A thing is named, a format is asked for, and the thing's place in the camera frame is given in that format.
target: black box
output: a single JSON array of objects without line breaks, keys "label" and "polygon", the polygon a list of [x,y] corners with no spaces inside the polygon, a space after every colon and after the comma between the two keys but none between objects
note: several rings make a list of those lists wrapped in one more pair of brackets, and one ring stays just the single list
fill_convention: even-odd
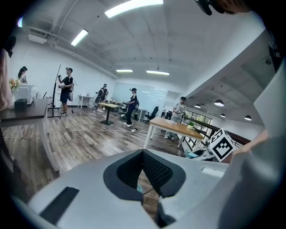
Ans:
[{"label": "black box", "polygon": [[26,110],[27,107],[27,99],[26,98],[19,98],[14,102],[15,112],[23,112]]}]

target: wooden floor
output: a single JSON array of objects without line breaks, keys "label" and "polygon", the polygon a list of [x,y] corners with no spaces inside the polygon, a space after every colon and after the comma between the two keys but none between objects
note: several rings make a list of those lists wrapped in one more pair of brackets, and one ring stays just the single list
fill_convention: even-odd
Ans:
[{"label": "wooden floor", "polygon": [[[114,122],[110,126],[101,124],[105,120],[103,113],[93,113],[89,108],[73,108],[74,114],[69,108],[68,116],[51,118],[49,121],[50,133],[48,141],[59,168],[59,172],[54,172],[46,156],[39,135],[39,129],[35,125],[22,126],[23,136],[32,137],[27,139],[10,139],[7,137],[20,138],[19,127],[8,127],[2,129],[6,145],[10,155],[17,161],[17,166],[21,170],[21,179],[24,183],[24,191],[28,198],[39,191],[48,183],[84,162],[93,159],[108,157],[117,153],[141,149],[147,136],[149,124],[132,121],[136,128],[141,129],[136,133],[131,133],[129,128],[123,125],[116,112],[111,112],[109,119]],[[177,141],[166,140],[165,131],[157,129],[153,140],[149,141],[148,148],[182,156],[182,150],[177,148]],[[139,184],[146,192],[151,185],[144,172],[139,177]],[[158,194],[155,191],[144,196],[144,208],[151,217],[155,216],[157,209]]]}]

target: air vent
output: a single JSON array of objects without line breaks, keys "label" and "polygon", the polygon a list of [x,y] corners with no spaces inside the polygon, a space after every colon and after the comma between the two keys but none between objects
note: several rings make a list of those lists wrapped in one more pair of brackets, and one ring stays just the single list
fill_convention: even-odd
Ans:
[{"label": "air vent", "polygon": [[45,33],[45,32],[42,32],[42,31],[39,31],[39,30],[35,30],[35,29],[30,29],[30,30],[29,30],[29,33],[30,33],[30,34],[34,34],[34,35],[37,35],[37,36],[42,37],[42,38],[46,38],[46,36],[48,35],[48,34]]}]

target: black office chair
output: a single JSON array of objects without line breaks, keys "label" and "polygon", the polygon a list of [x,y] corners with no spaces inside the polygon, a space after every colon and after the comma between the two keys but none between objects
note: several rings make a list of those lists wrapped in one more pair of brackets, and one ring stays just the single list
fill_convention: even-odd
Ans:
[{"label": "black office chair", "polygon": [[151,115],[150,115],[150,112],[147,111],[148,114],[145,115],[145,117],[147,118],[147,120],[144,120],[144,122],[145,122],[145,123],[148,123],[148,122],[150,122],[150,120],[152,120],[153,118],[155,118],[155,116],[156,116],[158,110],[159,110],[159,107],[156,106]]},{"label": "black office chair", "polygon": [[171,111],[168,111],[166,116],[165,116],[165,119],[171,120],[172,115],[173,115],[173,113]]}]

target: jeans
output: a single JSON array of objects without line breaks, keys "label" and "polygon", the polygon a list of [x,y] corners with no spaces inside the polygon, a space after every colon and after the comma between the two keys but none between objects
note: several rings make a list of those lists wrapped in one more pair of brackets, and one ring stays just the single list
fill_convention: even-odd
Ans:
[{"label": "jeans", "polygon": [[128,125],[132,124],[132,122],[131,122],[131,114],[132,114],[133,111],[134,111],[134,109],[128,108],[128,111],[126,112],[126,123]]},{"label": "jeans", "polygon": [[[177,118],[177,117],[175,117],[174,115],[172,115],[171,121],[176,122],[176,123],[180,123],[180,122],[181,122],[181,118],[180,118],[180,117]],[[175,133],[172,133],[172,132],[170,132],[170,131],[167,131],[166,134],[165,134],[165,137],[173,138],[173,137],[175,137]]]}]

